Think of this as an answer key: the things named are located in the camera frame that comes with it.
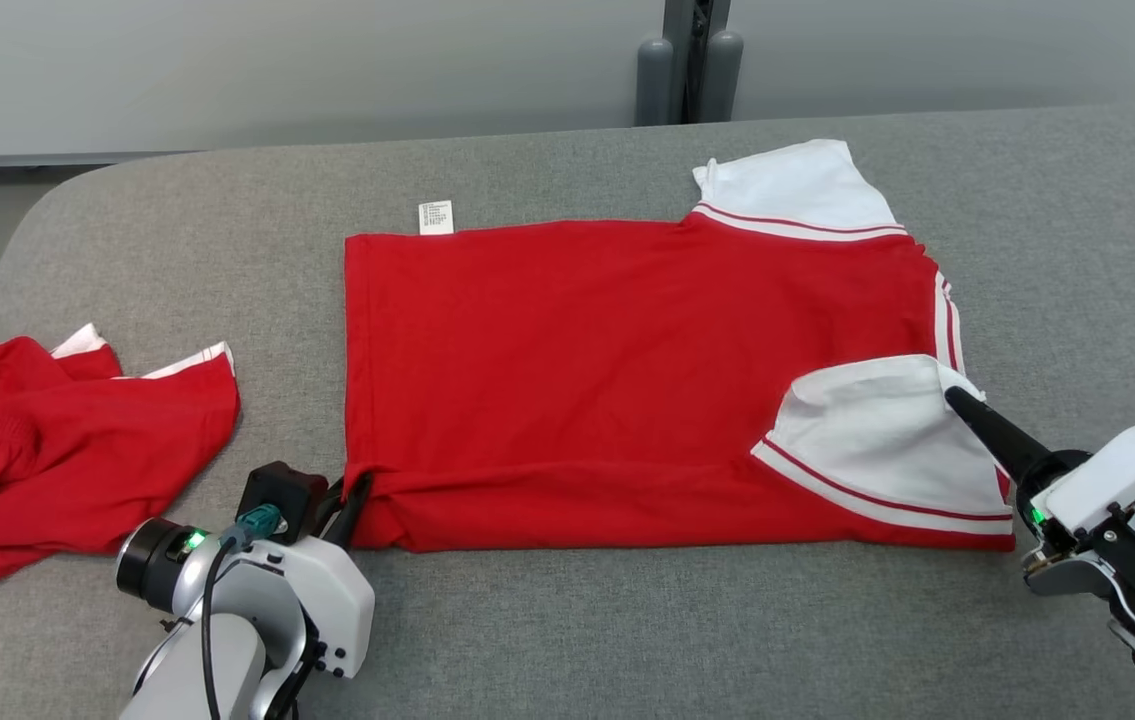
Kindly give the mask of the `grey partition post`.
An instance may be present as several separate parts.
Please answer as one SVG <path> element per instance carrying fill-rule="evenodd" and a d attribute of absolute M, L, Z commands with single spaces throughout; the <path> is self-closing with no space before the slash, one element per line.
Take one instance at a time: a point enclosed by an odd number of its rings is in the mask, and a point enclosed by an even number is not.
<path fill-rule="evenodd" d="M 732 0 L 663 0 L 663 5 L 659 40 L 669 47 L 669 70 L 662 120 L 698 123 L 711 37 L 728 28 Z"/>

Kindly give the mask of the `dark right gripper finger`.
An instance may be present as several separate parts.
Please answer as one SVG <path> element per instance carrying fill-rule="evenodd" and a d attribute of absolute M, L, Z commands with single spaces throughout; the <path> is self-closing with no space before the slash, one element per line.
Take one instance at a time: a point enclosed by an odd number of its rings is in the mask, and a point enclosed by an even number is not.
<path fill-rule="evenodd" d="M 1039 439 L 961 387 L 945 390 L 948 407 L 968 425 L 1018 491 L 1043 491 L 1091 459 L 1091 452 L 1048 450 Z"/>

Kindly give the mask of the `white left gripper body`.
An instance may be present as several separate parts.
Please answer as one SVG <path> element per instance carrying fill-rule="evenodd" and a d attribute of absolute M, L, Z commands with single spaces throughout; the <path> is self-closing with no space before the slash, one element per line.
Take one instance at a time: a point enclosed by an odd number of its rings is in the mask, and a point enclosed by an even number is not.
<path fill-rule="evenodd" d="M 293 670 L 312 629 L 326 646 L 325 669 L 352 678 L 369 651 L 375 591 L 333 543 L 261 541 L 227 560 L 227 611 L 251 621 L 269 664 Z"/>

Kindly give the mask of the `red shirt with white sleeves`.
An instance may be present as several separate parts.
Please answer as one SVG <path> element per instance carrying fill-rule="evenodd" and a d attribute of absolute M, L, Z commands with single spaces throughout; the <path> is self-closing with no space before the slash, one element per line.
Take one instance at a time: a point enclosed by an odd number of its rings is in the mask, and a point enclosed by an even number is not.
<path fill-rule="evenodd" d="M 678 221 L 348 237 L 358 547 L 1015 547 L 950 283 L 850 146 L 692 177 Z"/>

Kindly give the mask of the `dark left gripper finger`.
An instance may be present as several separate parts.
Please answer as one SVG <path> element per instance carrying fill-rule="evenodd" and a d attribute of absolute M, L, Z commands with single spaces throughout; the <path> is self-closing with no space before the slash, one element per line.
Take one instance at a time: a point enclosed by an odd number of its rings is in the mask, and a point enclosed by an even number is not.
<path fill-rule="evenodd" d="M 323 501 L 317 506 L 316 537 L 335 544 L 335 546 L 347 546 L 348 543 L 344 488 L 346 488 L 346 482 L 335 482 L 325 493 Z"/>
<path fill-rule="evenodd" d="M 358 524 L 360 524 L 363 506 L 369 500 L 372 483 L 375 483 L 375 474 L 362 471 L 344 486 L 346 496 L 344 496 L 340 511 L 337 514 L 337 543 L 343 550 L 352 550 L 355 546 Z"/>

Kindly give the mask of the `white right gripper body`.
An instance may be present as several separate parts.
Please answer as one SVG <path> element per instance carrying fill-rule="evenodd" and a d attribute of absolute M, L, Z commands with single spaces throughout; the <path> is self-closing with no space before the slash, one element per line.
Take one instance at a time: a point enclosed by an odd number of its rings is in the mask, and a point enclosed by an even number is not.
<path fill-rule="evenodd" d="M 1135 427 L 1096 454 L 1048 452 L 1018 487 L 1039 549 L 1024 561 L 1032 591 L 1135 591 Z"/>

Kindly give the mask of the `grey cylindrical post foot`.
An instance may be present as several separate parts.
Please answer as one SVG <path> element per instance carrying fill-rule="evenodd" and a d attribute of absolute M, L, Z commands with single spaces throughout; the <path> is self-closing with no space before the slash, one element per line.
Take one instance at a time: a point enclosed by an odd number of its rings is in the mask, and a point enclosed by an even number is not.
<path fill-rule="evenodd" d="M 732 120 L 745 37 L 731 30 L 715 32 L 705 41 L 698 95 L 698 122 Z"/>
<path fill-rule="evenodd" d="M 634 127 L 669 126 L 675 73 L 675 47 L 667 37 L 653 37 L 637 50 Z"/>

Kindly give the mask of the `red shorts with white trim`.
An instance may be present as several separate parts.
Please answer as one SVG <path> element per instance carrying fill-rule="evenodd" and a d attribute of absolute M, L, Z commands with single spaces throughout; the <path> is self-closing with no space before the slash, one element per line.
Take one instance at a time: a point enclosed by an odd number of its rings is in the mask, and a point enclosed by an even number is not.
<path fill-rule="evenodd" d="M 239 411 L 224 342 L 141 375 L 93 324 L 52 348 L 0 342 L 0 580 L 118 551 L 227 447 Z"/>

